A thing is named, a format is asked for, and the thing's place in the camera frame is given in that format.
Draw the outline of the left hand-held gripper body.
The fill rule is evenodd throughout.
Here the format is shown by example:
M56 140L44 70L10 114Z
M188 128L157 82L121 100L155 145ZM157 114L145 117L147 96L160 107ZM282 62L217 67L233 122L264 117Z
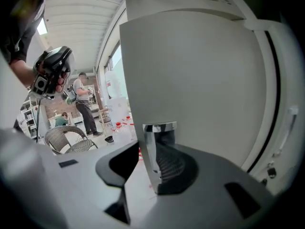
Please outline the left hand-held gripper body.
M60 71L72 72L74 62L73 51L67 46L61 46L49 52L44 51L33 67L35 79L30 86L30 96L39 100L52 100L60 95L63 91L61 93L55 91L55 74Z

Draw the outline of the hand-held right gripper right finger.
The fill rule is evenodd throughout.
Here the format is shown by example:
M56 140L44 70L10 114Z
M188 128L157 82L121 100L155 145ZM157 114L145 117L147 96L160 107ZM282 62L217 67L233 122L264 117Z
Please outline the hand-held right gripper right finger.
M158 144L162 170L178 175L158 185L142 229L245 229L270 208L274 196L229 160L182 145Z

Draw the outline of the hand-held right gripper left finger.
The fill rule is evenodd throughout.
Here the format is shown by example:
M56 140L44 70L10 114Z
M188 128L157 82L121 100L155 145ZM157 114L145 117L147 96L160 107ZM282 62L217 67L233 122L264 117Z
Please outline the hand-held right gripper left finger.
M54 155L44 167L68 229L128 229L124 185L138 162L138 142Z

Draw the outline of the person's left hand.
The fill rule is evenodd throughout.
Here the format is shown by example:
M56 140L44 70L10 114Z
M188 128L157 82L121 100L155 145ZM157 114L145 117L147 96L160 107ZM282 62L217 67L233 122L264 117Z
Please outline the person's left hand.
M55 91L57 93L61 93L64 89L64 86L66 85L66 82L70 76L69 71L60 71L55 74L56 78L56 86L55 86Z

